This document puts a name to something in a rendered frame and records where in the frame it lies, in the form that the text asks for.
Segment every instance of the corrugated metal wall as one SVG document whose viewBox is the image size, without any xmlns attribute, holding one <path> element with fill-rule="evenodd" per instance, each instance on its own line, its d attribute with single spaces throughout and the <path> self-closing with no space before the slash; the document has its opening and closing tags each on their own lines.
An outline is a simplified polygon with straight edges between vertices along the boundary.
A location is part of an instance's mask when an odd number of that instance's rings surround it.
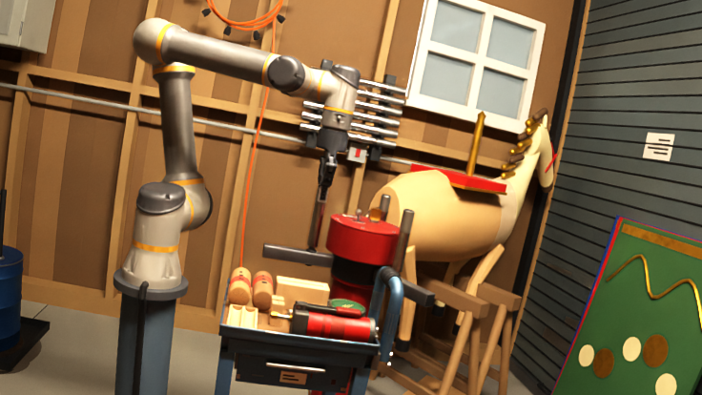
<svg viewBox="0 0 702 395">
<path fill-rule="evenodd" d="M 617 215 L 702 239 L 702 1 L 591 0 L 513 360 L 551 390 Z M 642 158 L 675 134 L 670 162 Z"/>
</svg>

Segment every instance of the red lid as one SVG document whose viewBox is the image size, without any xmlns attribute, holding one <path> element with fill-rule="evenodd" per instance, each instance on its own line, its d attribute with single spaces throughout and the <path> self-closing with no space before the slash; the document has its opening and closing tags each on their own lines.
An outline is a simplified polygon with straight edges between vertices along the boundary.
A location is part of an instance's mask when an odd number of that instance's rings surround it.
<svg viewBox="0 0 702 395">
<path fill-rule="evenodd" d="M 326 248 L 347 260 L 385 266 L 392 264 L 400 228 L 385 221 L 335 214 L 329 223 Z"/>
<path fill-rule="evenodd" d="M 438 169 L 436 167 L 423 166 L 412 164 L 410 172 L 423 172 L 426 170 L 438 170 L 448 177 L 448 182 L 454 188 L 467 189 L 470 191 L 486 192 L 489 194 L 506 195 L 507 185 L 502 182 L 496 182 L 482 177 L 469 176 L 465 173 L 454 172 L 451 170 Z"/>
</svg>

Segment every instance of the robotic arm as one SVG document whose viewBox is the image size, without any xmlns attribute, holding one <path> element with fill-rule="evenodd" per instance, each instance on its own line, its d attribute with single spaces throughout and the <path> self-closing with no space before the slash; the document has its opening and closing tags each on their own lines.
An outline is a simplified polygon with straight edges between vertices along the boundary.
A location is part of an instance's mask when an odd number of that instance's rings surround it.
<svg viewBox="0 0 702 395">
<path fill-rule="evenodd" d="M 244 47 L 190 33 L 163 19 L 139 24 L 134 49 L 154 65 L 161 100 L 166 176 L 144 185 L 136 201 L 132 248 L 123 276 L 152 289 L 180 285 L 177 247 L 180 232 L 202 225 L 212 213 L 212 198 L 197 171 L 190 80 L 195 67 L 277 89 L 284 94 L 323 102 L 317 146 L 320 159 L 318 191 L 308 238 L 315 250 L 328 189 L 337 169 L 337 152 L 346 150 L 347 131 L 356 107 L 361 79 L 358 70 L 334 65 L 330 71 L 311 69 L 292 56 Z"/>
</svg>

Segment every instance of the coiled orange cord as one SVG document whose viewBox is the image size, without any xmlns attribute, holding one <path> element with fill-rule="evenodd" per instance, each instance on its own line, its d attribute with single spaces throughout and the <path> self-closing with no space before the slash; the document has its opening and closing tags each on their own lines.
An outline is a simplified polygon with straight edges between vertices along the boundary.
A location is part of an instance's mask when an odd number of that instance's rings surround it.
<svg viewBox="0 0 702 395">
<path fill-rule="evenodd" d="M 280 12 L 280 9 L 282 8 L 282 3 L 283 0 L 279 0 L 278 3 L 273 7 L 272 10 L 269 10 L 262 16 L 248 21 L 248 22 L 236 22 L 229 20 L 224 17 L 219 11 L 217 10 L 217 7 L 215 7 L 215 0 L 207 0 L 207 5 L 210 7 L 210 10 L 219 18 L 222 20 L 222 22 L 226 23 L 228 26 L 231 26 L 232 28 L 238 30 L 238 31 L 257 31 L 261 28 L 265 28 L 269 24 L 272 25 L 272 33 L 273 37 L 271 38 L 271 52 L 275 53 L 276 52 L 276 18 L 278 17 L 278 13 Z M 270 92 L 270 88 L 266 87 L 266 93 L 263 97 L 263 106 L 260 109 L 260 117 L 258 118 L 258 126 L 256 127 L 256 137 L 254 138 L 254 148 L 251 151 L 251 158 L 249 159 L 249 172 L 248 175 L 246 175 L 246 195 L 244 195 L 244 212 L 243 212 L 243 219 L 241 220 L 241 244 L 239 246 L 239 258 L 238 258 L 238 267 L 242 267 L 244 264 L 244 235 L 246 234 L 246 213 L 248 212 L 249 209 L 249 190 L 251 186 L 251 171 L 254 167 L 254 157 L 256 157 L 256 148 L 258 146 L 258 136 L 260 135 L 260 128 L 261 125 L 263 124 L 263 115 L 265 114 L 266 111 L 266 104 L 268 103 L 268 93 Z"/>
</svg>

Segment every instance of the blue drum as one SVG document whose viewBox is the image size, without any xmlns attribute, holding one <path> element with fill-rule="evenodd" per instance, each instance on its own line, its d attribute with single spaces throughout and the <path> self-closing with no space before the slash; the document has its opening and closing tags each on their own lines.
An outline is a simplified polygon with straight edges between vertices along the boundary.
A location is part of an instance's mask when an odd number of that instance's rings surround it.
<svg viewBox="0 0 702 395">
<path fill-rule="evenodd" d="M 19 343 L 22 303 L 22 260 L 19 250 L 3 246 L 0 260 L 0 352 Z"/>
</svg>

